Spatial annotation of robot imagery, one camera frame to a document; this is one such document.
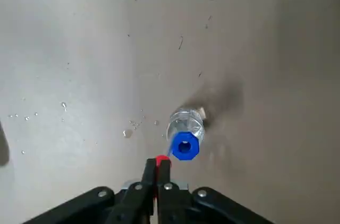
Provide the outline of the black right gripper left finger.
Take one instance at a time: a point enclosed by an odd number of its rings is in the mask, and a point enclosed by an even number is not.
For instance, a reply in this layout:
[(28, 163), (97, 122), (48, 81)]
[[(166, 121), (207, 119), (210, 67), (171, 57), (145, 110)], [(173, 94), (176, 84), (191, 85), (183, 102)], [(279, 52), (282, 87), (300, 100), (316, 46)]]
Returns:
[(95, 187), (26, 223), (149, 223), (156, 174), (157, 160), (148, 159), (141, 180), (119, 192)]

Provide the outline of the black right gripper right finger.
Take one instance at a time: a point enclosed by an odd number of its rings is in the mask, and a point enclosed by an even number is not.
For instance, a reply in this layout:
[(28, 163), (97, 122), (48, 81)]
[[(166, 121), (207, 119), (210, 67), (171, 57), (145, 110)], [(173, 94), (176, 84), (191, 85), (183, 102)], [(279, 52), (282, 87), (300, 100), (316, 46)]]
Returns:
[(169, 160), (157, 165), (157, 213), (159, 223), (271, 223), (210, 187), (180, 188)]

